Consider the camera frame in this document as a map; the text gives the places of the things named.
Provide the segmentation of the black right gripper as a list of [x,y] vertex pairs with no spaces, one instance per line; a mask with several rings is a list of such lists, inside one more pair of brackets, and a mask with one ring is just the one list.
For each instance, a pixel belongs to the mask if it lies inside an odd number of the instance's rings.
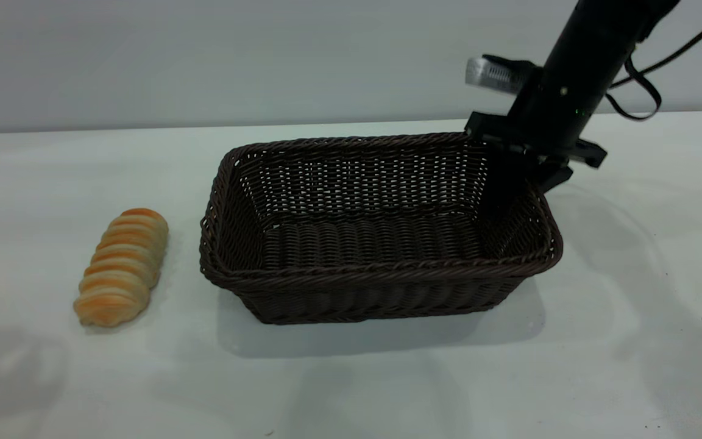
[[[607,152],[580,135],[591,113],[569,99],[565,87],[542,83],[538,66],[467,66],[465,83],[515,96],[505,115],[473,112],[465,131],[475,141],[490,143],[489,203],[507,208],[527,186],[529,155],[576,160],[599,168]],[[568,181],[567,160],[546,160],[534,168],[534,184],[543,193]]]

